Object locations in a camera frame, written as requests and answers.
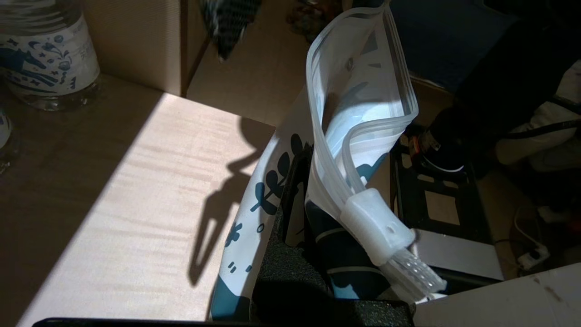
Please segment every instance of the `white cable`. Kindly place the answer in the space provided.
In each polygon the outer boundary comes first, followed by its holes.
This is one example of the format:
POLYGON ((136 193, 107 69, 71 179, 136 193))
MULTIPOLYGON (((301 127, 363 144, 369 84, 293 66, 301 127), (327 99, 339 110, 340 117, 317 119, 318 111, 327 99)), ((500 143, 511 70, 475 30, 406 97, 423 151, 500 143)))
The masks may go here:
MULTIPOLYGON (((528 208, 536 208, 536 207, 530 207, 530 206, 525 206, 525 205, 521 205, 520 207, 517 208, 517 211, 514 213, 514 226, 515 228, 521 233, 523 234, 527 239, 533 241, 533 243, 537 244, 537 246, 544 246, 543 244, 541 244, 541 242, 535 240, 534 238, 530 237, 527 233, 523 232, 522 229, 520 227, 518 227, 517 224, 517 220, 518 220, 518 214, 521 212, 521 208, 524 207, 528 207, 528 208)), ((537 230, 539 231, 540 234, 540 228, 537 222, 537 230)))

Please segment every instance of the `bottle label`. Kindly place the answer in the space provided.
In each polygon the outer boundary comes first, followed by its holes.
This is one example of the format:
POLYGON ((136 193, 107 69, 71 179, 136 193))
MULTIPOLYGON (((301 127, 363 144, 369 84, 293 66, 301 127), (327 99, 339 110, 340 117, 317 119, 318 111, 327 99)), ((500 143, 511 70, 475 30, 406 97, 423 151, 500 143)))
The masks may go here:
POLYGON ((65 95, 91 85, 99 63, 83 15, 52 34, 0 34, 0 70, 15 93, 65 95))
POLYGON ((8 142, 11 132, 12 122, 8 119, 4 110, 0 109, 0 149, 8 142))

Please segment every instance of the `wooden table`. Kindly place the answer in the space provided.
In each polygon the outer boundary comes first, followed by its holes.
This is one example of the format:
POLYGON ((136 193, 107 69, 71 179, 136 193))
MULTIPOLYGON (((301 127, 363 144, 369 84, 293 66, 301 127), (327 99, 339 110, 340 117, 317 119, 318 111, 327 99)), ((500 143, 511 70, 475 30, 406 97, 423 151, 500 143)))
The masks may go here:
POLYGON ((23 135, 0 176, 2 326, 206 317, 274 128, 113 77, 102 85, 96 103, 63 113, 0 93, 23 135))

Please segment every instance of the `plastic water bottle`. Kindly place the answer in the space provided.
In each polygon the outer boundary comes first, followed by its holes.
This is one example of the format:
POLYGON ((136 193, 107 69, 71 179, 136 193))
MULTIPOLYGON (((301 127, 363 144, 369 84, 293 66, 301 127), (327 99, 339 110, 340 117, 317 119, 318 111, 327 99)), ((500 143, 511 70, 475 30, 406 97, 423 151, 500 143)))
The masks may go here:
POLYGON ((99 64, 78 0, 0 0, 0 72, 18 98, 47 111, 95 98, 99 64))
POLYGON ((0 108, 0 175, 10 167, 18 156, 20 138, 14 125, 0 108))

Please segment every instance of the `power strip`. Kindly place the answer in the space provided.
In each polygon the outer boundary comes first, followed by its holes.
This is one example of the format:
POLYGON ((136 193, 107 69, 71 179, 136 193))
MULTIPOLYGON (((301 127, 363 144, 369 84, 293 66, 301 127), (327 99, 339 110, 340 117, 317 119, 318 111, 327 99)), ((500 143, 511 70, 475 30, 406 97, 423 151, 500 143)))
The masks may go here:
POLYGON ((528 253, 523 254, 522 256, 518 257, 517 261, 522 269, 531 270, 533 267, 541 264, 543 261, 548 259, 550 256, 551 256, 551 254, 548 252, 547 247, 543 246, 543 245, 539 245, 538 248, 536 248, 532 251, 529 251, 528 253))

